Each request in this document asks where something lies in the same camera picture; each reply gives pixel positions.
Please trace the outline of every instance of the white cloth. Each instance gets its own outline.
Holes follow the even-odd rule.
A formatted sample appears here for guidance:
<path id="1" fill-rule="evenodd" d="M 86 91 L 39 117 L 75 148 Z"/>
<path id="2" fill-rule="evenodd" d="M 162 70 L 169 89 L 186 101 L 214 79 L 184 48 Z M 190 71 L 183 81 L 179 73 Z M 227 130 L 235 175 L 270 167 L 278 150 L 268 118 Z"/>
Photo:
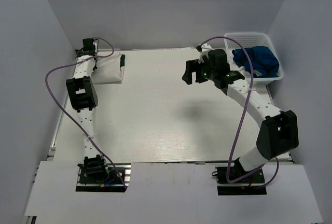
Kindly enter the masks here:
<path id="1" fill-rule="evenodd" d="M 114 54 L 110 57 L 98 58 L 97 69 L 91 75 L 92 82 L 98 84 L 122 81 L 125 63 L 121 64 L 121 56 L 122 54 Z"/>

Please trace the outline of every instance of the white laundry basket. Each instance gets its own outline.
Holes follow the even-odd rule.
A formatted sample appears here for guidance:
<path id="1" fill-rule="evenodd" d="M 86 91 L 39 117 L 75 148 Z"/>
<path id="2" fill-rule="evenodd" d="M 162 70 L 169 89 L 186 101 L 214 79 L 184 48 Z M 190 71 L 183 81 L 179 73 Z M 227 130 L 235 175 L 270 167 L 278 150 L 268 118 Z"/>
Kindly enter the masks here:
<path id="1" fill-rule="evenodd" d="M 254 46 L 266 46 L 272 51 L 274 56 L 279 61 L 270 38 L 268 37 L 268 35 L 264 33 L 233 32 L 233 33 L 226 33 L 225 36 L 235 39 L 240 44 L 242 44 L 244 48 L 251 48 Z M 244 75 L 245 79 L 247 81 L 250 81 L 250 74 L 248 72 L 245 72 L 244 69 L 240 69 L 233 61 L 232 50 L 240 49 L 240 46 L 230 40 L 225 39 L 225 47 L 226 47 L 226 54 L 227 54 L 228 63 L 230 65 L 230 69 L 240 71 Z M 284 72 L 282 71 L 280 62 L 279 62 L 279 70 L 277 75 L 278 77 L 273 77 L 273 78 L 254 78 L 254 85 L 267 85 L 274 80 L 282 79 L 284 77 Z"/>

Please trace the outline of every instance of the white table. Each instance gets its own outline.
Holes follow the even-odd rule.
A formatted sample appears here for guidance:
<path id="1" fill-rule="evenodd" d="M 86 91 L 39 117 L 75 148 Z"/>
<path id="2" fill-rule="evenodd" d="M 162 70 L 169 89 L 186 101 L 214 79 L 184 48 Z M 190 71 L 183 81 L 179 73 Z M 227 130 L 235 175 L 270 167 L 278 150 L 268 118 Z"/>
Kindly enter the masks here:
<path id="1" fill-rule="evenodd" d="M 211 81 L 188 86 L 181 80 L 186 61 L 199 53 L 191 48 L 121 53 L 126 55 L 123 82 L 95 85 L 103 151 L 116 163 L 228 160 L 243 108 Z M 265 86 L 256 89 L 270 102 Z M 70 102 L 66 110 L 77 117 Z M 258 131 L 247 114 L 234 159 L 256 144 Z M 67 116 L 55 144 L 55 161 L 83 159 L 82 133 Z"/>

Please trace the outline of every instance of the dark blue fabric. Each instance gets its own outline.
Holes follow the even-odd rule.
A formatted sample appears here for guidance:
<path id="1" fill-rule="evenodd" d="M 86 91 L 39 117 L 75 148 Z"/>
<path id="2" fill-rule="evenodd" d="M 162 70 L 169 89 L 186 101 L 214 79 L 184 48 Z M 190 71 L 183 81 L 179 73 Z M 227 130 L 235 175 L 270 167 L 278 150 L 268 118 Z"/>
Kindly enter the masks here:
<path id="1" fill-rule="evenodd" d="M 277 72 L 279 70 L 279 62 L 275 58 L 274 54 L 268 47 L 256 46 L 252 48 L 245 48 L 247 51 L 254 70 L 260 72 L 262 75 L 254 77 L 278 77 Z M 247 57 L 242 49 L 235 49 L 232 51 L 236 65 L 239 67 L 244 66 L 244 69 L 250 73 L 250 66 Z"/>

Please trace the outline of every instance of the white panel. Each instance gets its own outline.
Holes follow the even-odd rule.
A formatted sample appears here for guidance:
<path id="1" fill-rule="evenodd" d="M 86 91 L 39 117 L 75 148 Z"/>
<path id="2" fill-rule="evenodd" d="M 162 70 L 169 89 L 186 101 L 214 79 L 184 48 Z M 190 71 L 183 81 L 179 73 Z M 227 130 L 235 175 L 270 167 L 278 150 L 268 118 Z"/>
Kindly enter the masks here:
<path id="1" fill-rule="evenodd" d="M 95 85 L 103 151 L 118 163 L 228 160 L 243 108 L 211 81 L 188 86 L 181 80 L 186 61 L 199 53 L 190 48 L 121 53 L 126 55 L 122 83 Z M 270 102 L 265 86 L 256 89 Z M 77 118 L 70 104 L 66 109 Z M 258 130 L 247 115 L 234 159 L 256 145 Z M 56 161 L 84 158 L 81 130 L 67 116 L 56 146 Z"/>
<path id="2" fill-rule="evenodd" d="M 324 223 L 332 223 L 332 0 L 286 0 L 269 30 L 285 76 L 274 102 L 298 117 L 299 147 Z"/>
<path id="3" fill-rule="evenodd" d="M 36 224 L 321 222 L 302 165 L 281 165 L 267 195 L 218 196 L 213 165 L 133 164 L 125 193 L 75 192 L 77 162 L 43 162 L 26 209 Z M 270 178 L 275 165 L 265 165 Z"/>
<path id="4" fill-rule="evenodd" d="M 48 1 L 75 48 L 82 38 L 102 36 L 132 49 L 195 46 L 232 31 L 266 32 L 283 0 Z"/>
<path id="5" fill-rule="evenodd" d="M 73 61 L 74 50 L 47 0 L 0 0 L 0 6 L 0 223 L 16 224 L 59 115 L 44 77 Z M 50 77 L 61 102 L 69 71 Z"/>

